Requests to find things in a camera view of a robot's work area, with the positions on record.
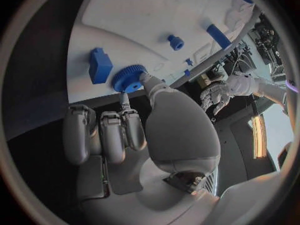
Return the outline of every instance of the robotic arm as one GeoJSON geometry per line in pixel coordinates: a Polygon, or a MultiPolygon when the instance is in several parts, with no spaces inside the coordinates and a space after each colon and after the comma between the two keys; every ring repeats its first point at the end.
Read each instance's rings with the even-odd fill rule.
{"type": "Polygon", "coordinates": [[[242,72],[236,72],[222,81],[209,85],[200,95],[201,107],[206,111],[210,106],[216,105],[213,114],[216,115],[228,105],[233,96],[249,96],[255,94],[264,96],[280,104],[284,109],[286,105],[286,91],[262,78],[254,78],[242,72]]]}

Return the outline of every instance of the white robotic arm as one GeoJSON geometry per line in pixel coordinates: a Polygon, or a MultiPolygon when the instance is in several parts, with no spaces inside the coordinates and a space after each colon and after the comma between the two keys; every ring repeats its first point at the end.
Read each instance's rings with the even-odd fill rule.
{"type": "Polygon", "coordinates": [[[236,72],[226,81],[209,85],[200,95],[201,107],[206,111],[210,106],[216,105],[213,114],[216,115],[223,109],[233,96],[249,96],[255,94],[264,96],[285,108],[286,91],[269,84],[262,78],[236,72]]]}

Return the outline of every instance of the robotic hand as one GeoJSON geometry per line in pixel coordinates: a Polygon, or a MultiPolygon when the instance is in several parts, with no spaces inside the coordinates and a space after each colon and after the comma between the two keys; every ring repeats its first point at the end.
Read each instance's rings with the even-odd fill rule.
{"type": "Polygon", "coordinates": [[[228,105],[233,96],[249,96],[259,92],[260,79],[242,72],[230,75],[227,81],[216,82],[209,85],[200,95],[201,107],[206,111],[210,106],[216,105],[213,114],[216,115],[228,105]]]}

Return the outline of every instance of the blue gear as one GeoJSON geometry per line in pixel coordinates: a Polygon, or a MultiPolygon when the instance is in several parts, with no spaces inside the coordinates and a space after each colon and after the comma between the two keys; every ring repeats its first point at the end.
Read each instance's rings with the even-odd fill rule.
{"type": "Polygon", "coordinates": [[[112,87],[117,92],[132,93],[142,86],[140,75],[146,72],[147,70],[143,65],[127,66],[113,77],[112,87]]]}

